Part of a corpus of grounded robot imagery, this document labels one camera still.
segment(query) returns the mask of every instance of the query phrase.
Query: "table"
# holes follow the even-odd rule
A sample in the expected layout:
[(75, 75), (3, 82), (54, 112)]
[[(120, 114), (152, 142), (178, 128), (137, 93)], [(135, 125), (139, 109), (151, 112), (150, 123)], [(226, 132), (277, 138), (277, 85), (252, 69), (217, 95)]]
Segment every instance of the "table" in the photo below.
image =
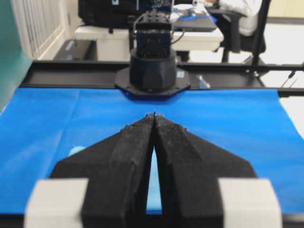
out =
[[(181, 36), (181, 32), (175, 32), (173, 39)], [(97, 57), (99, 61), (129, 61), (129, 31), (127, 29), (114, 29), (113, 34), (108, 28), (94, 26), (81, 26), (75, 31), (76, 39), (96, 40)], [(189, 50), (216, 50), (224, 36), (217, 28), (213, 32), (186, 32), (184, 37), (172, 47), (178, 51)]]

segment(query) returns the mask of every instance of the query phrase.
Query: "chair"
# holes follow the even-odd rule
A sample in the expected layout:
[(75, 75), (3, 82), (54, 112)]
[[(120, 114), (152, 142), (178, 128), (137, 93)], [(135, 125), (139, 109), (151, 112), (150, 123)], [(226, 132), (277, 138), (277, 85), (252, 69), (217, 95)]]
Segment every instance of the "chair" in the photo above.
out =
[(246, 37), (239, 33), (239, 20), (244, 15), (228, 10), (221, 10), (215, 8), (207, 9), (211, 15), (226, 15), (231, 20), (231, 37), (230, 37), (230, 47), (224, 47), (222, 62), (228, 62), (229, 52), (239, 53), (242, 51), (251, 52), (252, 56), (244, 61), (245, 64), (258, 65), (259, 54), (266, 51), (266, 43), (264, 38), (264, 30), (266, 26), (269, 5), (271, 0), (263, 0), (261, 9), (258, 15), (258, 26), (255, 33)]

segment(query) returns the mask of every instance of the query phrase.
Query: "person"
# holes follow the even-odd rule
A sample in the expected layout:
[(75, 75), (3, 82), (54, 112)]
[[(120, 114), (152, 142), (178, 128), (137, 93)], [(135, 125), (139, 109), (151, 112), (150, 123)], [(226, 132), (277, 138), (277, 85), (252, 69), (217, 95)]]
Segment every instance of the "person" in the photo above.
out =
[[(258, 24), (258, 13), (260, 11), (262, 0), (200, 0), (203, 4), (218, 5), (221, 10), (229, 10), (241, 13), (246, 17), (239, 20), (239, 32), (243, 36), (250, 37), (254, 34)], [(217, 27), (224, 35), (224, 41), (221, 47), (230, 47), (230, 20), (228, 16), (216, 15)], [(182, 61), (188, 61), (189, 52), (178, 52)]]

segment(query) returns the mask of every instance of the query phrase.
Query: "black cable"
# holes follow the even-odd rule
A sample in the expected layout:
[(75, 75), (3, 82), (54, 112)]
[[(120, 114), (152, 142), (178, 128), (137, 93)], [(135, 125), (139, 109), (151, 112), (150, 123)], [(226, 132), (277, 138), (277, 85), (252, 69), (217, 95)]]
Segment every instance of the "black cable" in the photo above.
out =
[(295, 76), (295, 71), (292, 71), (292, 72), (290, 73), (290, 75), (288, 76), (288, 78), (286, 79), (286, 81), (283, 83), (283, 85), (282, 85), (281, 88), (283, 88), (283, 87), (285, 86), (285, 84), (286, 84), (293, 76)]
[(297, 82), (297, 80), (299, 79), (300, 77), (298, 77), (290, 86), (289, 86), (289, 88), (291, 88), (296, 82)]
[(180, 41), (181, 38), (185, 35), (185, 30), (182, 31), (182, 35), (174, 42), (170, 43), (170, 45), (175, 44), (176, 42)]

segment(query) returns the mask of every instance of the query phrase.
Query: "blue object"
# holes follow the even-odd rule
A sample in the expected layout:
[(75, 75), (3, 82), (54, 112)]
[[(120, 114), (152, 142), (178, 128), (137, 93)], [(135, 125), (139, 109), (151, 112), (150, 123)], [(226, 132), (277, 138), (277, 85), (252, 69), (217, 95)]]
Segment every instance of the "blue object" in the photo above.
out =
[(192, 9), (188, 9), (188, 13), (189, 13), (190, 16), (183, 16), (176, 9), (173, 10), (173, 13), (176, 13), (177, 15), (179, 15), (180, 19), (185, 20), (185, 21), (197, 20), (198, 18), (211, 18), (214, 23), (216, 23), (218, 21), (218, 19), (216, 19), (212, 15), (207, 15), (207, 14), (206, 15), (197, 15), (197, 14), (193, 14)]
[[(24, 213), (36, 180), (74, 147), (153, 112), (248, 159), (271, 179), (284, 213), (304, 212), (304, 141), (276, 90), (184, 91), (155, 101), (115, 89), (19, 88), (0, 115), (0, 214)], [(161, 210), (155, 203), (148, 212)]]

